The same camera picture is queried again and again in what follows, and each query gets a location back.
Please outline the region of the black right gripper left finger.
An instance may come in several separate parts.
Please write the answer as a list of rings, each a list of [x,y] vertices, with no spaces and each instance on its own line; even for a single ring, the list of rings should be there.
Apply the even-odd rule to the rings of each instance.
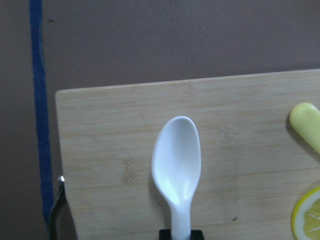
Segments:
[[[159,240],[172,240],[171,229],[161,229],[158,232]]]

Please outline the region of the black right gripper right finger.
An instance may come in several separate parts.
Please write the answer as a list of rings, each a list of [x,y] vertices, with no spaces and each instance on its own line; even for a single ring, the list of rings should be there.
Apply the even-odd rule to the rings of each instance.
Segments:
[[[190,240],[204,240],[203,232],[198,229],[192,229],[190,234]]]

